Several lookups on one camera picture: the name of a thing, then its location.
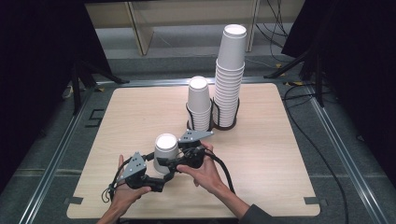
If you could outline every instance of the table top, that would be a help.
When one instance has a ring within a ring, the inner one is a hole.
[[[209,86],[211,95],[215,92]],[[188,86],[117,89],[107,107],[101,127],[69,204],[70,218],[98,218],[109,207],[101,194],[112,181],[120,154],[154,151],[162,133],[180,137],[186,132],[185,104]],[[243,84],[237,122],[229,131],[214,129],[204,141],[214,145],[233,180],[236,194],[257,204],[275,217],[316,216],[318,204],[305,204],[316,197],[303,158],[274,84]],[[147,162],[147,174],[161,177]],[[227,183],[218,166],[220,176]],[[196,188],[189,175],[176,173],[163,192],[150,192],[134,203],[129,218],[234,217],[229,209],[205,189]]]

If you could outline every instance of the human hand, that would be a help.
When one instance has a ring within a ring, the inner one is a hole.
[[[123,162],[123,156],[120,155],[119,167],[122,166]],[[151,187],[131,189],[125,184],[125,180],[121,180],[116,186],[116,191],[114,192],[114,197],[111,201],[110,207],[98,221],[98,224],[115,223],[119,217],[122,217],[126,213],[132,203],[136,202],[142,197],[143,194],[146,194],[150,191]]]
[[[207,150],[209,150],[209,153],[213,152],[212,145],[206,142],[201,143]],[[177,170],[182,173],[191,175],[194,178],[195,186],[201,186],[209,193],[217,195],[220,190],[224,189],[224,187],[227,188],[221,181],[215,163],[208,156],[204,157],[204,163],[198,169],[191,168],[188,165],[178,165]]]

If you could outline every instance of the metal frame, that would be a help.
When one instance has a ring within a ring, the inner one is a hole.
[[[306,91],[309,94],[315,92],[311,85],[307,85]],[[375,197],[373,191],[365,181],[363,175],[361,174],[361,171],[359,170],[356,163],[353,161],[351,155],[347,150],[347,147],[344,145],[341,136],[338,134],[337,130],[332,124],[332,121],[328,116],[326,109],[320,106],[319,102],[315,99],[311,100],[311,103],[317,111],[318,117],[320,118],[324,129],[329,135],[329,138],[332,140],[335,151],[337,152],[341,162],[346,168],[346,172],[348,173],[353,185],[355,186],[356,191],[361,196],[361,200],[363,201],[363,204],[366,207],[366,210],[372,218],[373,222],[378,224],[389,223],[384,215],[384,212],[382,211],[381,206],[378,204],[377,198]]]
[[[215,79],[213,77],[208,77],[207,78],[209,84],[214,84]],[[107,82],[98,82],[96,88],[100,87],[116,87],[116,88],[138,88],[138,87],[156,87],[156,86],[180,86],[180,85],[188,85],[190,79],[189,78],[181,78],[181,79],[162,79],[162,80],[137,80],[137,81],[131,81],[130,83],[124,83],[124,84],[117,84],[112,81],[107,81]],[[273,83],[273,80],[266,80],[262,77],[243,77],[242,83],[248,84],[248,83]],[[35,215],[40,208],[47,192],[50,187],[50,184],[53,180],[53,177],[55,176],[56,170],[59,166],[59,164],[62,161],[62,158],[64,156],[64,153],[66,152],[66,149],[69,145],[70,139],[78,125],[78,122],[81,118],[82,113],[84,112],[85,105],[89,101],[92,93],[93,93],[94,88],[88,89],[86,92],[87,94],[84,97],[84,101],[81,105],[80,110],[77,112],[76,115],[73,116],[71,119],[64,136],[57,147],[54,156],[52,157],[49,167],[46,170],[46,172],[43,174],[41,177],[41,180],[35,190],[34,195],[32,196],[30,202],[28,203],[23,216],[21,218],[20,223],[25,224],[25,223],[33,223],[33,220],[35,219]],[[309,86],[306,88],[306,91],[308,93],[314,93],[314,89],[312,86]],[[364,177],[361,174],[361,171],[351,158],[346,146],[344,145],[340,135],[338,134],[337,130],[332,124],[331,119],[327,115],[326,110],[319,105],[319,103],[316,100],[312,100],[312,105],[317,111],[318,117],[320,118],[320,121],[323,124],[323,127],[325,128],[327,134],[329,135],[330,139],[332,140],[333,146],[340,157],[341,162],[344,164],[344,167],[346,168],[346,171],[349,175],[349,177],[352,180],[352,183],[354,184],[356,191],[359,193],[361,196],[361,200],[363,201],[366,210],[368,211],[370,217],[372,218],[374,223],[389,223],[387,218],[385,217],[382,208],[377,202],[377,199],[367,184],[367,182],[364,180]]]

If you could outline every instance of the sleeve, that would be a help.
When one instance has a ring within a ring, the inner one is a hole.
[[[279,220],[271,217],[266,212],[262,211],[260,207],[255,204],[251,205],[245,215],[239,221],[239,224],[277,224],[282,223]]]

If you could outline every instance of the black curtain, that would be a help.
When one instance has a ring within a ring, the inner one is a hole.
[[[84,5],[47,2],[0,2],[0,190],[62,101],[73,63],[111,74]]]
[[[318,53],[340,102],[396,186],[396,2],[340,2]],[[297,57],[307,50],[326,10],[322,1],[305,1],[283,52]]]

